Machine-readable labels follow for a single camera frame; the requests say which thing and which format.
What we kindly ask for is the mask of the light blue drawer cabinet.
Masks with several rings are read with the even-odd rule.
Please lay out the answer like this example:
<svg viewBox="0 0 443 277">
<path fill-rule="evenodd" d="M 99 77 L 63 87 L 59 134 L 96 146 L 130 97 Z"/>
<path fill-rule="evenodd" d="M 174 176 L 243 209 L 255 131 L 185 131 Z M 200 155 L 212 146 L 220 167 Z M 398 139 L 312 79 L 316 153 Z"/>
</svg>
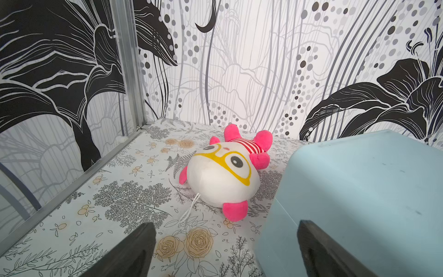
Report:
<svg viewBox="0 0 443 277">
<path fill-rule="evenodd" d="M 268 277 L 308 277 L 311 220 L 377 277 L 443 274 L 443 153 L 384 130 L 308 144 L 289 159 L 254 253 Z"/>
</svg>

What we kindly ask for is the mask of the pink white plush toy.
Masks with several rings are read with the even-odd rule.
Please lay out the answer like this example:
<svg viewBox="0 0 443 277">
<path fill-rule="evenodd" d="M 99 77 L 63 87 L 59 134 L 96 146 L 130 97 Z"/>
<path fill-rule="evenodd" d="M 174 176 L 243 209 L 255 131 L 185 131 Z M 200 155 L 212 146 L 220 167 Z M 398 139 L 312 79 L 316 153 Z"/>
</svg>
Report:
<svg viewBox="0 0 443 277">
<path fill-rule="evenodd" d="M 180 172 L 179 183 L 188 184 L 208 205 L 221 208 L 231 222 L 248 214 L 248 201 L 260 187 L 259 170 L 271 161 L 268 154 L 273 143 L 272 133 L 258 132 L 251 140 L 243 138 L 238 127 L 230 124 L 224 129 L 224 140 L 213 136 L 208 146 L 198 150 Z"/>
</svg>

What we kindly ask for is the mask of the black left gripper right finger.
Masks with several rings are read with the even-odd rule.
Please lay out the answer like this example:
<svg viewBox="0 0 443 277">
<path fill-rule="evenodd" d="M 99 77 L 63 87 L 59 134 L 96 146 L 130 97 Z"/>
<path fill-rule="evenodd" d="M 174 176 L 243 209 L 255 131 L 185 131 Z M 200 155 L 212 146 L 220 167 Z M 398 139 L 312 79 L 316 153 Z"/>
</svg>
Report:
<svg viewBox="0 0 443 277">
<path fill-rule="evenodd" d="M 311 220 L 301 220 L 297 239 L 309 277 L 376 277 Z"/>
</svg>

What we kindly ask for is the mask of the aluminium frame post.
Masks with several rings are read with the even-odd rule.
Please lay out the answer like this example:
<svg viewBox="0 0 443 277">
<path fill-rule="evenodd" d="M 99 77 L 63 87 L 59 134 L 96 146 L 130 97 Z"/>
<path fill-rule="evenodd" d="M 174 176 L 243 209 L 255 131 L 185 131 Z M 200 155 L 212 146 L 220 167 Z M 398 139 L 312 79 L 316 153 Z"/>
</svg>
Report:
<svg viewBox="0 0 443 277">
<path fill-rule="evenodd" d="M 135 10 L 132 1 L 111 0 L 110 6 L 130 112 L 135 129 L 140 130 L 147 124 L 147 117 L 138 57 Z"/>
</svg>

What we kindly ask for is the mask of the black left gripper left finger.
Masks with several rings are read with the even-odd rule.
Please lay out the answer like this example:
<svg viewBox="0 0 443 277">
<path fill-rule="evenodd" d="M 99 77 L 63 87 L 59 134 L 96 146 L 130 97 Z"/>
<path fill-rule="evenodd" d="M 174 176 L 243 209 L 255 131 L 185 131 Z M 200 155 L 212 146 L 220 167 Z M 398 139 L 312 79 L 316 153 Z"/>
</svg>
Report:
<svg viewBox="0 0 443 277">
<path fill-rule="evenodd" d="M 154 224 L 145 222 L 81 277 L 147 277 L 155 246 Z"/>
</svg>

